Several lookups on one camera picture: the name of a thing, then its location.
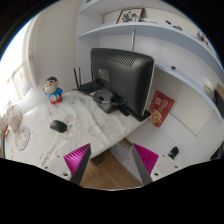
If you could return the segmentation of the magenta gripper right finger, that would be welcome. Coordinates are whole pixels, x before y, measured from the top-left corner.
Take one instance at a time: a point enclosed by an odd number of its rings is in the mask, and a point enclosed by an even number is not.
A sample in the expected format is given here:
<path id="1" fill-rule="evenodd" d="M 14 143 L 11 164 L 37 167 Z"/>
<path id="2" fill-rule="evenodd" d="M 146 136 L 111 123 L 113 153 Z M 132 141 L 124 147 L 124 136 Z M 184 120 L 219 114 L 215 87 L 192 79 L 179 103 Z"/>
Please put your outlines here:
<path id="1" fill-rule="evenodd" d="M 144 185 L 152 183 L 151 173 L 159 155 L 135 143 L 132 144 L 132 155 L 142 183 Z"/>

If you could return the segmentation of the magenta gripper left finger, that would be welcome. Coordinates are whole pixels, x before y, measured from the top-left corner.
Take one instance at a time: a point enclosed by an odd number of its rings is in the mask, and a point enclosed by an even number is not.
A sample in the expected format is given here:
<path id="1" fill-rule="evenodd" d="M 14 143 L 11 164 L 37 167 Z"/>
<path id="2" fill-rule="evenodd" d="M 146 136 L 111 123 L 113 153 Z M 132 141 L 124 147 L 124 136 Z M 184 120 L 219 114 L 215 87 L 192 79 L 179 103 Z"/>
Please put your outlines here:
<path id="1" fill-rule="evenodd" d="M 79 185 L 91 155 L 91 145 L 86 144 L 64 156 L 66 165 L 71 172 L 70 181 Z"/>

